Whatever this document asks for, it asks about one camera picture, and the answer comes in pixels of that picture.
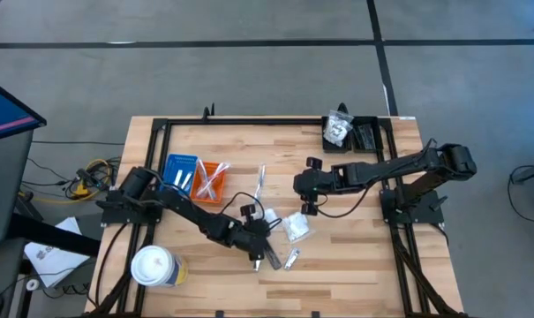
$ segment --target white paper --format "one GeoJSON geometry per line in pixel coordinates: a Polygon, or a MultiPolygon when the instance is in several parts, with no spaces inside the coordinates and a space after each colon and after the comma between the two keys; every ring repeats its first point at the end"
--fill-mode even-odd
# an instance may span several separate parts
{"type": "MultiPolygon", "coordinates": [[[[56,227],[82,235],[79,224],[74,217],[68,217],[66,220],[57,224],[56,227]]],[[[85,255],[62,251],[56,247],[37,243],[27,244],[25,252],[39,275],[54,274],[61,270],[69,269],[59,275],[41,275],[40,278],[47,287],[51,287],[62,281],[63,278],[72,273],[73,268],[78,267],[78,265],[88,259],[88,256],[85,255]]]]}

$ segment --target blue container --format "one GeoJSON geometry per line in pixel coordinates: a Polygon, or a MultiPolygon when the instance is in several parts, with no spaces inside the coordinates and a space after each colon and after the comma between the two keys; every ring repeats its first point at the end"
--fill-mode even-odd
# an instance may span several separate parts
{"type": "Polygon", "coordinates": [[[175,179],[177,178],[178,172],[182,171],[180,179],[178,181],[178,187],[182,187],[186,176],[191,173],[190,180],[183,188],[190,195],[190,190],[192,187],[192,181],[194,180],[194,175],[196,174],[196,161],[198,157],[195,155],[176,155],[170,154],[167,159],[167,165],[164,167],[164,182],[168,184],[175,184],[175,179]]]}

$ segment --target monitor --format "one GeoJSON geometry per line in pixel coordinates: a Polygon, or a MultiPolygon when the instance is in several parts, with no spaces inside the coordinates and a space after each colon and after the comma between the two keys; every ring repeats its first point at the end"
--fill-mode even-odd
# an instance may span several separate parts
{"type": "Polygon", "coordinates": [[[46,124],[45,118],[0,87],[0,138],[46,124]]]}

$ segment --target yellow cable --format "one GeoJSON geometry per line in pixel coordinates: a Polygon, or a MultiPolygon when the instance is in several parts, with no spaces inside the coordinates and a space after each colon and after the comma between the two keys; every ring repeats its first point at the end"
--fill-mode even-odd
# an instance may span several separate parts
{"type": "MultiPolygon", "coordinates": [[[[88,170],[88,168],[90,168],[94,163],[104,163],[106,165],[106,168],[107,168],[107,176],[104,177],[106,180],[104,181],[107,185],[109,185],[108,181],[110,180],[110,167],[109,167],[109,164],[108,162],[106,162],[105,160],[103,159],[94,159],[93,161],[91,161],[90,163],[88,163],[88,165],[86,166],[86,170],[88,170]]],[[[93,198],[95,195],[97,195],[98,193],[100,192],[100,190],[97,190],[96,192],[88,195],[88,196],[85,196],[84,198],[80,198],[80,199],[77,199],[77,200],[71,200],[71,201],[63,201],[63,200],[51,200],[51,199],[44,199],[44,198],[37,198],[37,197],[34,197],[34,200],[37,200],[37,201],[41,201],[41,202],[45,202],[45,203],[51,203],[51,204],[74,204],[74,203],[79,203],[79,202],[82,202],[82,201],[86,201],[90,198],[93,198]]],[[[19,196],[25,196],[24,193],[22,192],[19,192],[19,196]]]]}

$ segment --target black cable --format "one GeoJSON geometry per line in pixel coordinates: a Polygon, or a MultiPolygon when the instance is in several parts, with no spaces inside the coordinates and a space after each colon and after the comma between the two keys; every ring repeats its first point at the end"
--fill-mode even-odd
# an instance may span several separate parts
{"type": "Polygon", "coordinates": [[[33,140],[33,143],[40,144],[55,144],[55,145],[77,145],[77,144],[93,144],[93,145],[109,145],[109,146],[123,146],[123,142],[104,142],[104,141],[45,141],[33,140]]]}
{"type": "Polygon", "coordinates": [[[223,212],[225,212],[225,210],[231,205],[231,203],[233,203],[233,201],[235,200],[235,198],[236,198],[239,194],[246,195],[246,196],[248,196],[249,198],[253,199],[257,204],[259,204],[260,210],[261,210],[261,212],[262,212],[262,217],[261,217],[260,219],[262,220],[262,219],[265,218],[265,208],[263,208],[262,203],[260,203],[260,201],[257,200],[257,198],[255,198],[253,195],[250,195],[250,194],[245,193],[245,192],[238,192],[238,193],[235,193],[235,195],[231,198],[231,200],[229,200],[228,204],[226,204],[225,207],[222,208],[222,210],[220,211],[220,213],[217,214],[217,216],[222,215],[223,212]]]}
{"type": "Polygon", "coordinates": [[[316,207],[315,205],[314,208],[323,216],[326,216],[326,217],[330,217],[330,218],[340,218],[340,217],[344,217],[344,216],[348,216],[349,214],[351,214],[353,211],[355,211],[355,209],[358,207],[359,204],[361,204],[361,202],[363,201],[363,199],[365,198],[366,194],[369,193],[369,189],[372,187],[372,184],[367,186],[365,191],[363,192],[363,195],[361,195],[361,197],[358,199],[357,203],[355,203],[355,205],[353,206],[353,208],[351,208],[349,211],[343,213],[343,214],[340,214],[338,216],[332,216],[332,215],[329,215],[327,214],[326,212],[320,210],[318,207],[316,207]]]}
{"type": "Polygon", "coordinates": [[[531,167],[533,167],[533,166],[530,165],[530,164],[525,164],[525,165],[521,165],[521,166],[519,166],[519,167],[513,169],[512,172],[510,173],[509,177],[508,177],[508,187],[507,187],[507,190],[508,190],[508,200],[510,201],[510,206],[512,207],[512,209],[514,210],[514,212],[515,212],[517,215],[519,215],[522,219],[534,223],[534,219],[528,218],[527,216],[523,216],[520,212],[518,212],[517,208],[515,208],[514,201],[512,200],[512,193],[510,192],[510,184],[512,183],[512,178],[514,177],[515,172],[518,171],[518,170],[520,170],[520,169],[523,169],[523,168],[531,168],[531,167]]]}
{"type": "Polygon", "coordinates": [[[41,193],[41,194],[45,194],[45,195],[51,195],[51,196],[56,196],[56,197],[59,197],[59,198],[66,198],[64,195],[60,195],[60,194],[54,194],[54,193],[47,193],[47,192],[44,192],[44,191],[40,191],[40,190],[37,190],[35,188],[32,188],[31,186],[29,185],[26,185],[26,184],[21,184],[21,186],[24,186],[26,187],[27,189],[33,191],[33,192],[37,192],[37,193],[41,193]]]}
{"type": "Polygon", "coordinates": [[[86,295],[88,293],[88,289],[86,287],[83,288],[84,289],[82,291],[77,291],[76,287],[74,287],[74,285],[71,285],[71,289],[74,292],[72,295],[86,295]]]}
{"type": "Polygon", "coordinates": [[[268,230],[272,231],[276,225],[280,224],[282,222],[282,219],[280,217],[276,218],[274,221],[268,224],[268,230]]]}
{"type": "Polygon", "coordinates": [[[32,275],[27,275],[25,277],[22,277],[18,280],[16,280],[15,282],[11,283],[11,284],[8,284],[4,290],[2,292],[0,292],[0,295],[4,294],[8,289],[10,289],[10,287],[12,287],[13,285],[17,284],[18,282],[24,280],[24,279],[28,279],[30,277],[40,277],[40,276],[56,276],[56,275],[59,275],[59,274],[62,274],[64,273],[65,271],[67,270],[74,270],[74,269],[79,269],[79,268],[83,268],[85,266],[88,266],[88,265],[94,265],[96,262],[95,261],[91,261],[91,262],[86,262],[86,263],[82,263],[80,265],[78,265],[77,267],[73,267],[73,268],[68,268],[68,269],[63,269],[59,272],[56,272],[56,273],[44,273],[44,274],[32,274],[32,275]]]}
{"type": "Polygon", "coordinates": [[[108,249],[106,250],[104,257],[102,258],[102,263],[100,264],[100,270],[98,271],[98,278],[96,279],[96,291],[94,295],[95,302],[93,302],[95,307],[98,307],[100,305],[100,282],[102,281],[102,272],[104,270],[104,265],[106,264],[106,260],[108,259],[109,250],[111,250],[111,247],[114,245],[114,243],[116,243],[116,239],[119,236],[119,233],[121,233],[124,230],[125,226],[127,226],[127,223],[122,225],[119,228],[119,230],[117,230],[116,234],[109,242],[108,249]]]}
{"type": "Polygon", "coordinates": [[[445,237],[445,240],[447,241],[447,246],[449,246],[449,236],[446,234],[445,231],[443,231],[443,229],[441,229],[440,225],[436,223],[430,223],[430,225],[436,228],[437,231],[441,232],[441,234],[443,234],[443,236],[445,237]]]}
{"type": "Polygon", "coordinates": [[[88,299],[88,301],[90,301],[90,303],[92,304],[92,306],[97,307],[97,306],[96,306],[96,303],[90,298],[90,295],[88,295],[88,292],[86,293],[86,299],[88,299]]]}
{"type": "Polygon", "coordinates": [[[31,186],[64,186],[70,182],[71,181],[58,181],[56,183],[51,183],[51,184],[40,184],[40,183],[35,183],[35,182],[30,182],[30,181],[25,181],[25,180],[21,181],[21,183],[25,183],[31,186]]]}
{"type": "Polygon", "coordinates": [[[63,291],[62,294],[60,295],[57,295],[57,296],[51,296],[49,294],[47,294],[47,292],[43,289],[43,293],[45,294],[45,296],[47,296],[47,298],[50,298],[50,299],[60,299],[61,297],[63,297],[64,295],[66,295],[66,293],[63,291]]]}
{"type": "Polygon", "coordinates": [[[54,170],[52,170],[51,168],[49,167],[44,167],[44,166],[41,166],[40,164],[38,164],[35,160],[31,159],[31,158],[27,158],[27,160],[29,160],[30,162],[32,162],[35,166],[37,166],[37,168],[40,168],[40,169],[43,169],[43,170],[49,170],[51,172],[53,172],[53,174],[63,180],[66,180],[66,181],[70,181],[68,178],[65,178],[63,176],[61,176],[60,174],[56,173],[54,170]]]}
{"type": "Polygon", "coordinates": [[[329,200],[329,198],[327,197],[327,194],[325,194],[325,193],[320,193],[320,195],[323,195],[324,197],[326,197],[326,200],[323,201],[321,204],[316,205],[316,207],[321,207],[322,205],[324,205],[324,204],[327,203],[327,200],[329,200]]]}

